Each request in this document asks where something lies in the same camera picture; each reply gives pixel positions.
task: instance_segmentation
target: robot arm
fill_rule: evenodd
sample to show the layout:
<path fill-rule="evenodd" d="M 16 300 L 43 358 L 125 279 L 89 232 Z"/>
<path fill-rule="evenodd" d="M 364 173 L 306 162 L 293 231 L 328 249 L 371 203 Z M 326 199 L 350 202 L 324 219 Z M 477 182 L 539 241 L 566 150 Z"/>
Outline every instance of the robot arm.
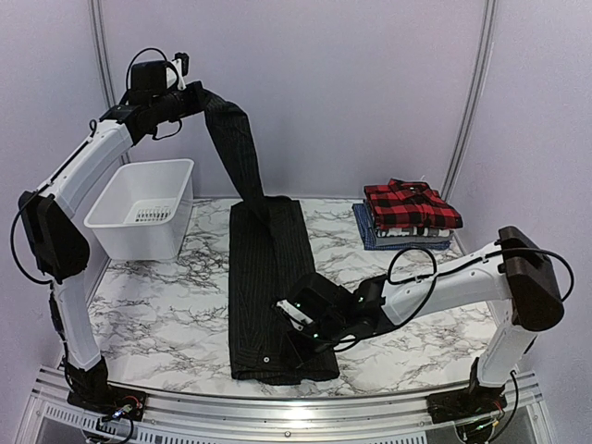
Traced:
<path fill-rule="evenodd" d="M 372 277 L 354 293 L 318 274 L 304 277 L 277 303 L 294 329 L 283 342 L 286 359 L 302 364 L 340 344 L 353 344 L 404 327 L 431 313 L 484 301 L 505 301 L 506 313 L 471 370 L 469 387 L 428 400 L 435 423 L 505 406 L 508 375 L 538 332 L 557 325 L 563 304 L 549 258 L 517 228 L 499 231 L 483 249 L 429 272 Z"/>
<path fill-rule="evenodd" d="M 130 67 L 131 84 L 122 103 L 113 106 L 66 162 L 37 191 L 19 199 L 31 251 L 37 267 L 51 275 L 50 308 L 55 329 L 64 341 L 71 403 L 102 411 L 117 404 L 119 393 L 107 384 L 105 359 L 94 340 L 85 301 L 84 270 L 90 248 L 71 218 L 96 181 L 144 136 L 156 138 L 160 123 L 179 122 L 204 109 L 199 81 L 185 84 L 189 57 L 142 62 Z M 141 398 L 141 393 L 133 393 Z M 134 419 L 142 412 L 136 410 Z"/>

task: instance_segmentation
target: white plastic basket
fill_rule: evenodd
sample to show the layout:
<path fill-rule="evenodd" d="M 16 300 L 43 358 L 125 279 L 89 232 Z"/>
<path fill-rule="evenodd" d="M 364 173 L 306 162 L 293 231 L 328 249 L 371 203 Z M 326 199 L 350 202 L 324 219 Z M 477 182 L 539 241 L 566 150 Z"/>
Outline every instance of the white plastic basket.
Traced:
<path fill-rule="evenodd" d="M 112 259 L 177 256 L 191 216 L 190 159 L 122 166 L 84 219 Z"/>

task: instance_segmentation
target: folded shirt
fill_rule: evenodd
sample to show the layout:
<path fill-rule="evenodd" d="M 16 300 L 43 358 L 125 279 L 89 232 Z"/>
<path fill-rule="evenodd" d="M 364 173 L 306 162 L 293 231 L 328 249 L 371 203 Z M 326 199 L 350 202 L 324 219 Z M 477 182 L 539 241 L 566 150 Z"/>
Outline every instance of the folded shirt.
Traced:
<path fill-rule="evenodd" d="M 425 182 L 391 179 L 388 185 L 365 186 L 364 193 L 376 227 L 382 230 L 463 227 L 459 212 Z"/>
<path fill-rule="evenodd" d="M 429 248 L 431 250 L 446 250 L 450 247 L 450 237 L 448 238 L 427 238 L 427 237 L 389 237 L 377 238 L 374 229 L 374 221 L 368 212 L 364 203 L 355 203 L 353 205 L 355 222 L 360 232 L 360 238 L 364 244 L 365 250 L 370 251 L 389 251 L 401 250 L 408 247 Z"/>
<path fill-rule="evenodd" d="M 425 238 L 448 238 L 452 233 L 451 229 L 437 229 L 437 228 L 376 228 L 376 236 L 379 238 L 397 238 L 397 237 L 425 237 Z"/>

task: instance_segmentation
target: metal frame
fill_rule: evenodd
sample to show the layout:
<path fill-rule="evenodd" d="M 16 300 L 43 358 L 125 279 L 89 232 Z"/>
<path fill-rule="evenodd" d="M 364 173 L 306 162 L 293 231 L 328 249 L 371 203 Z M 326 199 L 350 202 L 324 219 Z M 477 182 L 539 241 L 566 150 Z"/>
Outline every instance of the metal frame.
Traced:
<path fill-rule="evenodd" d="M 448 172 L 444 183 L 442 184 L 442 197 L 449 200 L 456 179 L 458 178 L 461 164 L 466 153 L 471 129 L 475 122 L 475 113 L 479 103 L 479 98 L 485 86 L 487 77 L 487 68 L 491 50 L 493 49 L 493 31 L 496 22 L 498 0 L 486 0 L 483 11 L 483 25 L 481 27 L 481 36 L 479 38 L 479 47 L 475 60 L 475 69 L 473 71 L 473 80 L 467 97 L 464 114 L 462 116 L 461 127 L 454 146 L 454 152 L 450 160 Z"/>
<path fill-rule="evenodd" d="M 178 438 L 179 442 L 185 439 L 187 444 L 397 442 L 401 437 L 421 437 L 426 430 L 452 427 L 453 423 L 432 424 L 426 409 L 426 397 L 443 390 L 460 389 L 465 384 L 330 399 L 241 398 L 147 389 L 144 420 L 136 425 L 138 432 L 131 442 L 165 443 L 165 438 L 170 437 Z M 542 395 L 535 375 L 532 372 L 520 374 L 518 384 L 520 407 L 532 406 L 531 417 L 542 419 L 533 420 L 538 442 L 553 442 L 545 426 L 546 413 L 538 407 Z M 513 383 L 509 382 L 506 389 L 508 402 L 513 407 Z M 71 426 L 78 424 L 92 431 L 99 415 L 68 405 L 67 396 L 68 385 L 63 373 L 43 367 L 35 382 L 16 443 L 36 442 L 44 418 Z M 121 434 L 125 434 L 126 429 L 127 425 L 123 423 Z"/>
<path fill-rule="evenodd" d="M 101 0 L 88 0 L 88 4 L 91 18 L 92 42 L 94 43 L 94 53 L 99 69 L 101 89 L 107 108 L 111 108 L 117 104 L 117 99 L 115 88 L 113 87 L 113 76 L 111 75 L 111 65 L 107 51 L 103 4 Z M 129 153 L 125 153 L 120 157 L 121 165 L 128 164 L 129 162 L 131 162 Z"/>

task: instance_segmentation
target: marble table surface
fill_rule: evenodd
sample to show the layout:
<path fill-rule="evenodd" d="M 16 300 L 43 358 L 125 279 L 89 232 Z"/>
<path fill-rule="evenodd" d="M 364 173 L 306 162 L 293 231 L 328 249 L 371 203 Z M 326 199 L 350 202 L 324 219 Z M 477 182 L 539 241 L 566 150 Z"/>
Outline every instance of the marble table surface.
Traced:
<path fill-rule="evenodd" d="M 109 377 L 149 388 L 241 396 L 348 396 L 465 380 L 496 326 L 485 303 L 430 314 L 338 354 L 338 379 L 268 386 L 230 377 L 228 217 L 236 200 L 196 201 L 176 261 L 112 261 L 90 306 Z M 302 200 L 317 271 L 349 290 L 385 272 L 393 252 L 364 251 L 351 200 Z M 460 255 L 456 244 L 435 252 Z M 400 270 L 426 266 L 406 253 Z"/>

